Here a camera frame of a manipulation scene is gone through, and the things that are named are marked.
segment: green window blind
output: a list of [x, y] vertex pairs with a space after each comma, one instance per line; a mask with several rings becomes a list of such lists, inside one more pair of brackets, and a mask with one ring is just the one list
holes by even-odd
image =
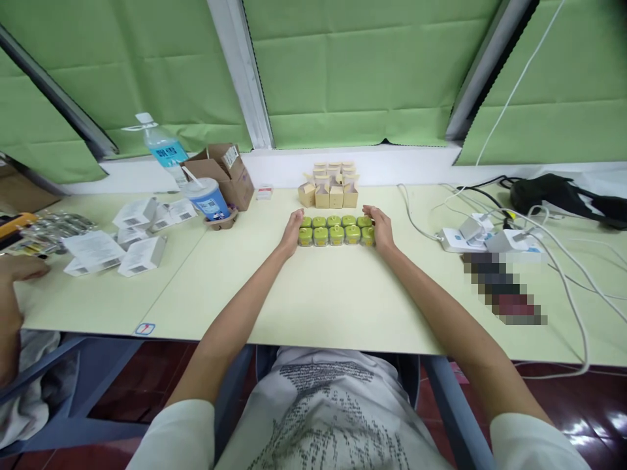
[[[557, 0], [538, 5], [466, 137], [476, 162]], [[626, 160], [627, 23], [614, 0], [567, 0], [516, 90], [481, 164]]]
[[106, 176], [81, 137], [2, 49], [0, 151], [55, 183]]
[[445, 146], [498, 0], [244, 0], [278, 148]]
[[143, 111], [188, 151], [251, 149], [206, 0], [4, 0], [0, 18], [118, 145], [113, 158], [147, 153], [120, 130]]

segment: blue chair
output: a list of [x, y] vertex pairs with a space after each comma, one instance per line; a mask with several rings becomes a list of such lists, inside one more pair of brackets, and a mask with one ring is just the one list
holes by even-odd
[[19, 396], [37, 377], [72, 355], [78, 357], [74, 392], [61, 403], [40, 432], [0, 450], [0, 458], [21, 452], [90, 445], [141, 437], [147, 424], [120, 423], [88, 418], [88, 413], [133, 357], [143, 341], [111, 337], [74, 337], [21, 372], [0, 390], [0, 405]]
[[[216, 401], [216, 463], [231, 438], [237, 401], [242, 395], [246, 372], [255, 348], [257, 381], [270, 372], [276, 359], [278, 347], [246, 345], [229, 368]], [[386, 359], [397, 367], [400, 382], [414, 409], [419, 397], [421, 362], [425, 366], [458, 470], [496, 470], [490, 447], [448, 359], [444, 356], [414, 354], [392, 356], [394, 359]]]

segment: red floor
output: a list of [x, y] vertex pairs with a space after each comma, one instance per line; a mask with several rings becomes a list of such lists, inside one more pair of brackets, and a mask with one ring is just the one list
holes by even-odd
[[[194, 349], [194, 344], [173, 341], [144, 344], [93, 408], [91, 416], [117, 421], [150, 422], [163, 408]], [[548, 365], [521, 368], [523, 375], [531, 376], [564, 371], [563, 368]], [[241, 400], [242, 409], [254, 387], [253, 370], [249, 372], [250, 380]], [[627, 378], [588, 373], [584, 377], [530, 380], [527, 383], [555, 426], [569, 437], [593, 470], [627, 468]], [[470, 385], [462, 385], [462, 388], [489, 442], [489, 427], [478, 401]], [[440, 452], [454, 465], [428, 380], [421, 384], [418, 414], [425, 421]], [[0, 470], [124, 469], [139, 441], [132, 439], [29, 452], [0, 460]]]

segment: sleeve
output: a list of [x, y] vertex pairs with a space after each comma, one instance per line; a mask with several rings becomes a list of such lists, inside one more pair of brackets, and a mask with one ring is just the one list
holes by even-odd
[[498, 470], [590, 470], [561, 432], [533, 416], [498, 415], [490, 438]]
[[127, 470], [211, 470], [214, 452], [214, 406], [179, 401], [155, 417]]

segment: light yellow table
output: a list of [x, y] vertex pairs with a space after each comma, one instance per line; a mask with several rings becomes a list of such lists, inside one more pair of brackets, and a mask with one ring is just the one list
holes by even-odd
[[[491, 191], [502, 193], [506, 190]], [[463, 215], [441, 207], [451, 193], [438, 186], [410, 187], [413, 218], [429, 232], [458, 227]], [[546, 264], [516, 265], [521, 283], [549, 316], [547, 326], [506, 326], [486, 307], [464, 273], [459, 255], [411, 226], [396, 187], [360, 189], [360, 204], [375, 204], [393, 220], [396, 244], [451, 293], [512, 359], [579, 362], [581, 335], [556, 272]], [[451, 206], [471, 212], [459, 198]], [[276, 246], [285, 222], [299, 207], [295, 190], [275, 190], [271, 201], [253, 201], [231, 230], [207, 232], [141, 321], [155, 324], [151, 337], [198, 340], [216, 315]], [[306, 210], [306, 215], [358, 215], [360, 210]], [[603, 246], [569, 242], [569, 237], [612, 243], [627, 253], [627, 234], [605, 233], [594, 221], [567, 218], [547, 225], [590, 270], [601, 288], [625, 296], [627, 272]], [[567, 274], [583, 281], [572, 263], [558, 255]], [[627, 324], [598, 296], [573, 286], [590, 333], [594, 364], [627, 365]], [[627, 302], [616, 300], [627, 311]], [[297, 249], [279, 274], [250, 337], [251, 343], [336, 347], [364, 351], [441, 354], [424, 318], [373, 249]]]
[[[126, 203], [151, 195], [72, 196], [50, 210], [76, 212], [99, 224], [105, 232], [115, 232], [111, 223]], [[162, 202], [181, 199], [180, 195], [158, 195]], [[63, 272], [70, 254], [50, 257], [52, 271], [42, 279], [15, 283], [24, 328], [61, 330], [94, 334], [130, 335], [158, 299], [187, 256], [205, 233], [200, 217], [168, 227], [159, 234], [168, 241], [159, 269], [126, 278], [117, 269], [82, 277]]]

